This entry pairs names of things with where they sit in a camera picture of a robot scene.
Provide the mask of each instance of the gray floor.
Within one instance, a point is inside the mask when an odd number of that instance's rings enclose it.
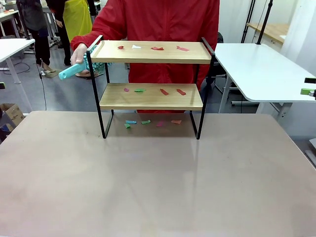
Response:
[[[19,57],[12,59],[13,63],[21,62]],[[30,70],[20,73],[19,78],[26,91],[26,94],[31,102],[33,110],[45,110],[45,102],[43,96],[42,83],[39,78],[39,73],[35,64],[35,56],[25,54],[22,62],[30,66]],[[65,69],[64,66],[64,53],[62,49],[57,47],[51,48],[51,67],[57,69]],[[24,64],[15,66],[17,72],[27,69]],[[127,82],[128,72],[124,64],[112,64],[109,67],[110,78],[112,82]],[[18,90],[10,75],[5,75],[0,72],[0,81],[5,82],[6,89],[0,91],[0,103],[16,103],[22,111],[26,111],[25,105],[21,100]],[[106,86],[105,76],[97,78],[97,87],[99,96]],[[53,79],[43,78],[43,84],[46,94],[47,110],[50,111],[96,111],[92,83],[89,80],[72,77],[67,80],[61,81],[58,77]],[[224,79],[218,79],[217,84],[220,88],[225,85]],[[206,107],[207,113],[217,113],[219,110],[222,94],[215,88],[209,94],[208,103]],[[241,95],[230,94],[229,101],[241,100]],[[243,113],[255,113],[257,107],[243,106]],[[240,106],[232,107],[230,102],[225,107],[226,113],[240,113]]]

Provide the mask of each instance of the black pole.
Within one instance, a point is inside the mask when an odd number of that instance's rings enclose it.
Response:
[[[268,9],[267,9],[267,14],[266,14],[266,17],[265,17],[265,21],[263,22],[262,29],[261,29],[261,32],[260,32],[257,44],[261,44],[261,39],[262,39],[263,33],[265,31],[265,28],[266,28],[266,25],[267,25],[267,22],[268,22],[268,18],[269,18],[269,15],[270,15],[270,11],[271,11],[272,5],[273,5],[273,0],[270,0],[269,5],[268,5]]]
[[[255,7],[255,3],[256,3],[256,0],[251,0],[247,21],[246,21],[246,24],[245,24],[245,28],[243,30],[242,38],[241,38],[241,43],[244,43],[245,40],[246,40],[246,36],[247,36],[247,33],[248,33],[248,28],[249,28],[247,26],[247,24],[250,23],[250,21],[251,21],[251,17],[252,17],[253,9]]]

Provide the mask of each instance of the cable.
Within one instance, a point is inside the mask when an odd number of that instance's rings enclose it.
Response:
[[[259,25],[260,25],[261,18],[262,18],[262,16],[263,16],[263,13],[265,12],[265,8],[266,8],[266,5],[267,5],[267,2],[268,2],[268,0],[266,0],[265,6],[263,7],[263,10],[262,10],[262,13],[261,13],[261,16],[260,16],[260,20],[259,20],[259,23],[258,23],[258,25],[257,25],[255,34],[254,34],[253,37],[252,37],[251,43],[253,43],[253,40],[255,39],[256,33],[257,33],[257,31],[258,31],[258,27],[259,27]]]
[[[18,72],[17,74],[28,72],[28,71],[30,70],[30,68],[31,68],[27,63],[23,63],[22,60],[21,60],[21,62],[16,63],[16,64],[14,64],[13,66],[16,66],[16,65],[18,65],[18,64],[24,64],[24,65],[26,65],[26,66],[28,67],[28,69],[27,69],[27,70],[24,70],[24,71],[21,71],[21,72]],[[3,74],[5,74],[5,75],[11,75],[11,73],[6,73],[5,71],[3,72]]]
[[[39,78],[40,78],[40,81],[41,81],[41,84],[43,86],[43,94],[44,94],[44,101],[45,101],[45,111],[47,111],[47,103],[46,103],[46,95],[45,95],[45,89],[44,89],[44,83],[43,83],[43,77],[41,76],[41,73],[40,73],[40,70],[39,70],[39,66],[36,62],[36,55],[35,55],[35,64],[36,64],[36,68],[38,69],[38,72],[39,72]]]

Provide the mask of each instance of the person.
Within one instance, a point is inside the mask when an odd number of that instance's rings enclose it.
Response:
[[[51,69],[48,30],[40,0],[19,0],[26,27],[35,39],[36,63],[45,74],[55,72]]]
[[[82,63],[87,48],[103,35],[104,40],[201,41],[215,50],[220,0],[108,0],[92,31],[71,41],[71,61]],[[193,83],[192,64],[130,64],[129,82]],[[208,65],[201,65],[197,86]]]
[[[75,36],[83,36],[91,32],[90,14],[92,16],[97,14],[93,0],[46,0],[46,2],[50,10],[55,13],[57,26],[66,28],[69,41]]]

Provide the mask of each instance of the wooden shelf board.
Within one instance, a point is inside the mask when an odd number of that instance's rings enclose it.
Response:
[[[203,103],[195,84],[109,83],[100,100],[102,110],[192,110]]]
[[[190,51],[178,50],[177,46]],[[163,47],[163,51],[152,50]],[[211,55],[201,42],[103,40],[91,54],[95,63],[210,64]]]

